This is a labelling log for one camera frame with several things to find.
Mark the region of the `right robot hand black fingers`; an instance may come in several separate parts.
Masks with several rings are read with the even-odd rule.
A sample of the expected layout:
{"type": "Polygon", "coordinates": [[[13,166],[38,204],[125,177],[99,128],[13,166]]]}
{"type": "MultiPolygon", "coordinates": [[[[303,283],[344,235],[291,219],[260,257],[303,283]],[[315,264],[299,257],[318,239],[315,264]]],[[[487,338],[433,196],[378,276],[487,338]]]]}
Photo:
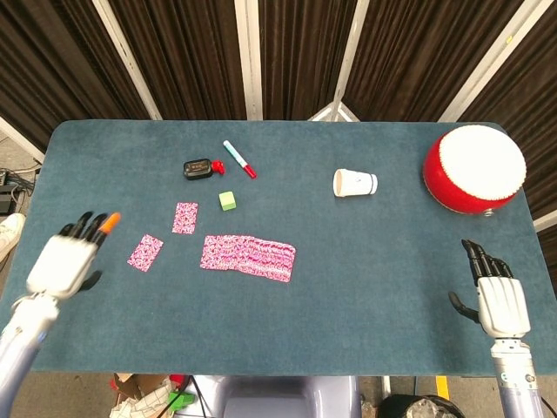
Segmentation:
{"type": "Polygon", "coordinates": [[[504,260],[489,255],[481,245],[469,239],[463,239],[461,244],[466,250],[479,308],[467,307],[455,292],[448,294],[451,305],[494,339],[523,338],[530,332],[531,323],[521,282],[504,260]]]}

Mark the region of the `left robot hand orange fingertip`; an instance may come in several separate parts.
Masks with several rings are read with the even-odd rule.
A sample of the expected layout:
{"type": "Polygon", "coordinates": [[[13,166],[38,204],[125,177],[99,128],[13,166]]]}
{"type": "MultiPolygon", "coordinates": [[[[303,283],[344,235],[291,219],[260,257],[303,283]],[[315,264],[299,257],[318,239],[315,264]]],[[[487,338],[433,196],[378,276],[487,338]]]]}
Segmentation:
{"type": "Polygon", "coordinates": [[[84,213],[76,222],[53,235],[39,254],[26,280],[30,293],[67,300],[88,279],[98,250],[121,220],[121,214],[84,213]]]}

